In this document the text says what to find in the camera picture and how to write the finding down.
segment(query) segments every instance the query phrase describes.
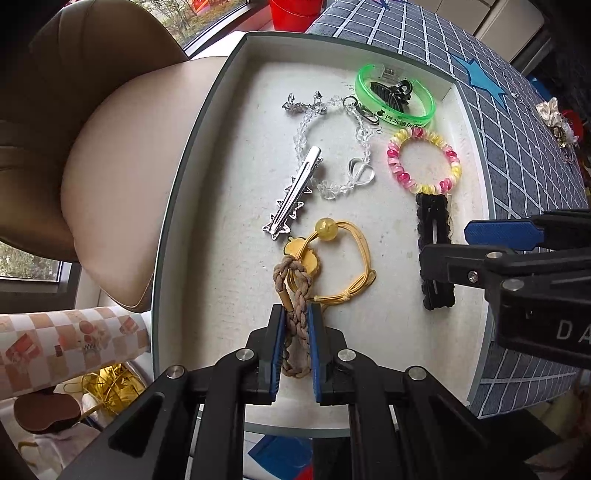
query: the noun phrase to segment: blue object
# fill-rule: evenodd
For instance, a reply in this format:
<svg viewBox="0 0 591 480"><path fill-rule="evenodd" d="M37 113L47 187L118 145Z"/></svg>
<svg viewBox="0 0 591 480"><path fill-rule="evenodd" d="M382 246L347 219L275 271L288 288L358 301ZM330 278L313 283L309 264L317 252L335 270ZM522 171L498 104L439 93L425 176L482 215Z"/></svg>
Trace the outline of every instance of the blue object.
<svg viewBox="0 0 591 480"><path fill-rule="evenodd" d="M386 0L373 0L373 1L376 4L380 4L386 10L390 10L390 7L386 3ZM409 4L410 3L410 2L407 2L406 0L391 0L391 1L398 2L399 4Z"/></svg>
<svg viewBox="0 0 591 480"><path fill-rule="evenodd" d="M544 231L529 220L473 220L464 228L464 237L470 245L530 251L544 242Z"/></svg>
<svg viewBox="0 0 591 480"><path fill-rule="evenodd" d="M464 59L456 57L453 54L450 54L450 56L466 69L466 72L468 73L468 82L471 87L486 90L495 99L495 102L498 103L505 112L507 111L505 99L501 98L501 95L506 95L507 92L496 84L484 70L482 70L482 67L476 59L471 59L470 63L468 63Z"/></svg>
<svg viewBox="0 0 591 480"><path fill-rule="evenodd" d="M308 305L308 340L310 342L310 367L312 370L312 386L314 388L314 397L316 398L316 403L320 403L320 360L318 359L318 346L316 344L316 329L314 328L314 325L315 322L312 312L312 306Z"/></svg>
<svg viewBox="0 0 591 480"><path fill-rule="evenodd" d="M546 88L546 86L541 81L539 81L536 77L534 77L533 75L528 75L527 79L530 81L530 83L533 85L533 87L537 90L537 92L540 94L540 96L546 102L549 102L553 96L550 93L550 91Z"/></svg>
<svg viewBox="0 0 591 480"><path fill-rule="evenodd" d="M281 480L294 480L312 461L312 442L265 435L248 455L271 475Z"/></svg>
<svg viewBox="0 0 591 480"><path fill-rule="evenodd" d="M283 358L283 343L285 341L285 309L281 311L280 325L273 347L273 362L271 363L271 397L273 401L277 398L279 391L279 379L281 377L281 361Z"/></svg>

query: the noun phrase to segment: window frame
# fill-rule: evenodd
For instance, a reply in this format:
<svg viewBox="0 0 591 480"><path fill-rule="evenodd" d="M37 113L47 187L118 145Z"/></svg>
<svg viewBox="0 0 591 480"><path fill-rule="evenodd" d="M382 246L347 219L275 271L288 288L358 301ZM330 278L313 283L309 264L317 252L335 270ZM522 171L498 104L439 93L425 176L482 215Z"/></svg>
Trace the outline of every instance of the window frame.
<svg viewBox="0 0 591 480"><path fill-rule="evenodd" d="M82 267L62 262L58 280L0 278L0 315L71 310Z"/></svg>
<svg viewBox="0 0 591 480"><path fill-rule="evenodd" d="M192 59L202 50L205 50L230 32L236 30L241 23L269 5L268 0L246 1L246 5L228 12L224 17L192 39L184 47L187 57Z"/></svg>

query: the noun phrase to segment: white cabinet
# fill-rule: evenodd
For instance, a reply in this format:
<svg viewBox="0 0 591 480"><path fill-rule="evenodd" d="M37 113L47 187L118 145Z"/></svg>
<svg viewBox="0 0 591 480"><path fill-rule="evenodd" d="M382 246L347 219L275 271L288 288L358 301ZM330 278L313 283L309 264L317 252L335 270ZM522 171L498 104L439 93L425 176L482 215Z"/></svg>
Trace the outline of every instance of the white cabinet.
<svg viewBox="0 0 591 480"><path fill-rule="evenodd" d="M476 32L476 38L510 62L544 24L528 0L500 0Z"/></svg>
<svg viewBox="0 0 591 480"><path fill-rule="evenodd" d="M415 0L414 3L449 20L473 34L482 23L489 7L485 0Z"/></svg>

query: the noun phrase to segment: window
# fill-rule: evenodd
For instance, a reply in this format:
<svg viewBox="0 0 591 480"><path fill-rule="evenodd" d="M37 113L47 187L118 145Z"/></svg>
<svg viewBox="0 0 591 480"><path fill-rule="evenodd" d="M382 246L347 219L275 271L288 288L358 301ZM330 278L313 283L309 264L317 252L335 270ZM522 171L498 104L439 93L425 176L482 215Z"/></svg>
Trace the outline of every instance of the window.
<svg viewBox="0 0 591 480"><path fill-rule="evenodd" d="M248 3L247 0L132 1L155 16L182 48Z"/></svg>
<svg viewBox="0 0 591 480"><path fill-rule="evenodd" d="M81 270L0 242L0 314L73 309Z"/></svg>
<svg viewBox="0 0 591 480"><path fill-rule="evenodd" d="M61 262L36 257L0 242L0 277L57 281Z"/></svg>

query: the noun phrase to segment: yellow hair tie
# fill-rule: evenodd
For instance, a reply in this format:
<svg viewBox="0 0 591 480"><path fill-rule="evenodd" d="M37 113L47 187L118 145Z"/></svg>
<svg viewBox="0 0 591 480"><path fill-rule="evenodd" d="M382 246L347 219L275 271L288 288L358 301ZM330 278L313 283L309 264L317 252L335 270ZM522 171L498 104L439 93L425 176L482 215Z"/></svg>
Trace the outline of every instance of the yellow hair tie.
<svg viewBox="0 0 591 480"><path fill-rule="evenodd" d="M345 220L339 220L337 222L335 222L332 218L321 218L318 220L314 226L314 232L304 240L300 246L300 249L294 255L295 260L302 260L308 244L312 240L315 240L316 238L320 238L320 240L326 242L334 240L338 234L339 228L347 230L353 236L353 238L355 238L355 242L357 243L359 252L361 253L361 259L363 260L363 273L358 276L348 288L337 295L315 295L314 301L322 305L338 305L339 303L350 300L352 297L360 293L365 287L371 285L376 277L375 270L372 270L371 268L371 259L369 256L367 240L359 228L357 228L351 222L347 222ZM288 271L286 281L291 291L295 292L297 290L297 285L293 270Z"/></svg>

